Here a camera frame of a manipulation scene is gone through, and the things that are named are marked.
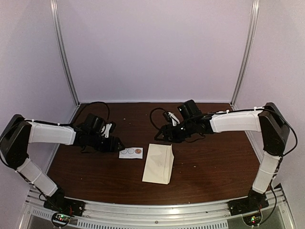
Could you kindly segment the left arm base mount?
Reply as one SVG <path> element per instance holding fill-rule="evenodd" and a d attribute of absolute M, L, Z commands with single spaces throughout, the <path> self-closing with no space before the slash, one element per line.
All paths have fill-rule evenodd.
<path fill-rule="evenodd" d="M 66 227 L 75 217 L 81 217 L 84 212 L 85 202 L 65 197 L 65 192 L 59 188 L 52 196 L 44 193 L 40 197 L 44 197 L 43 207 L 54 211 L 51 216 L 51 223 L 56 228 L 62 229 Z"/>

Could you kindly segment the round brown wax seal sticker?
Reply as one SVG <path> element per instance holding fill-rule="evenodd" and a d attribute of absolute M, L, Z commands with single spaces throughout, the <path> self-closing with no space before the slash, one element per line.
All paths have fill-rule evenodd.
<path fill-rule="evenodd" d="M 135 149 L 135 153 L 140 154 L 141 152 L 142 152 L 141 149 L 139 149 L 139 148 Z"/>

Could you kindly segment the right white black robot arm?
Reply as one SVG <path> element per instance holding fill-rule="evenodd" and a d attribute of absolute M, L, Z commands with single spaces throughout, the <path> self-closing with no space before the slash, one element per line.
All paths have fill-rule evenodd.
<path fill-rule="evenodd" d="M 282 160 L 294 151 L 294 148 L 286 150 L 286 144 L 289 135 L 295 135 L 296 132 L 277 106 L 268 102 L 250 109 L 203 113 L 194 100 L 188 100 L 177 109 L 183 118 L 181 121 L 172 112 L 162 109 L 167 124 L 155 127 L 156 141 L 182 143 L 194 134 L 205 137 L 239 131 L 256 132 L 261 135 L 263 156 L 252 187 L 244 200 L 247 210 L 255 210 L 262 204 Z"/>

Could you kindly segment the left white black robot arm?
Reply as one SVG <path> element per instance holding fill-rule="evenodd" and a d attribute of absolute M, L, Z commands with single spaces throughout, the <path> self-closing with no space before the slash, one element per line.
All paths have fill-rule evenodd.
<path fill-rule="evenodd" d="M 115 128 L 115 122 L 93 114 L 77 125 L 35 121 L 16 114 L 0 136 L 1 158 L 7 167 L 35 186 L 58 212 L 64 212 L 69 204 L 63 189 L 30 159 L 29 145 L 61 144 L 91 147 L 98 152 L 120 152 L 125 146 L 119 137 L 111 135 Z"/>

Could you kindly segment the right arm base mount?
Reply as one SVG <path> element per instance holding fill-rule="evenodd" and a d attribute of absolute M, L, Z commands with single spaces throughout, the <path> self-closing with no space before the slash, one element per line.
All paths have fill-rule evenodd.
<path fill-rule="evenodd" d="M 266 194 L 249 190 L 244 198 L 230 200 L 228 208 L 231 216 L 242 215 L 243 222 L 249 227 L 258 227 L 263 221 L 262 209 L 269 206 Z"/>

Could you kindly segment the sticker sheet with wax seal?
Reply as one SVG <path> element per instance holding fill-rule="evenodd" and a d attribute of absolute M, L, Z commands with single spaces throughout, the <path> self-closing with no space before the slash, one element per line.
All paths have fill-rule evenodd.
<path fill-rule="evenodd" d="M 135 153 L 135 149 L 141 149 L 140 154 Z M 143 148 L 142 147 L 131 147 L 126 148 L 119 152 L 119 159 L 142 159 L 143 158 Z"/>

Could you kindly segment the cream paper envelope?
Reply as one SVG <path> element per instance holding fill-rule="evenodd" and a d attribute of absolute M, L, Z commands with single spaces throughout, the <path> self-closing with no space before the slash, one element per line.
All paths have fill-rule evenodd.
<path fill-rule="evenodd" d="M 142 182 L 168 185 L 173 161 L 172 145 L 149 144 Z"/>

